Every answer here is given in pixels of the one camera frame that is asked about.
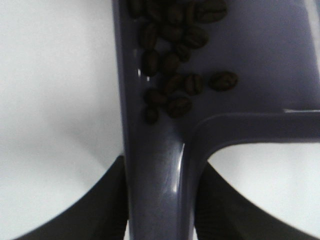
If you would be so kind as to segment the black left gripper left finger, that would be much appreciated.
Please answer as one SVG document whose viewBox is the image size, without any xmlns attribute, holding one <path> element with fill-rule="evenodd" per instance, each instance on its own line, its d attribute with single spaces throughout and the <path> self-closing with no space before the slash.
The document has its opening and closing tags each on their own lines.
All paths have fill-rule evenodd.
<svg viewBox="0 0 320 240">
<path fill-rule="evenodd" d="M 124 157 L 88 186 L 58 168 L 0 176 L 3 240 L 122 240 L 128 221 Z"/>
</svg>

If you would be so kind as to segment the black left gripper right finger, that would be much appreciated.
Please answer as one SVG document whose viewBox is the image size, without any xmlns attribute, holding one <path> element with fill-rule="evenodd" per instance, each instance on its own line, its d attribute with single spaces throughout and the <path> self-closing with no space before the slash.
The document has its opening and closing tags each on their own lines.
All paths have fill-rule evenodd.
<svg viewBox="0 0 320 240">
<path fill-rule="evenodd" d="M 207 163 L 196 196 L 199 240 L 312 240 L 238 193 Z"/>
</svg>

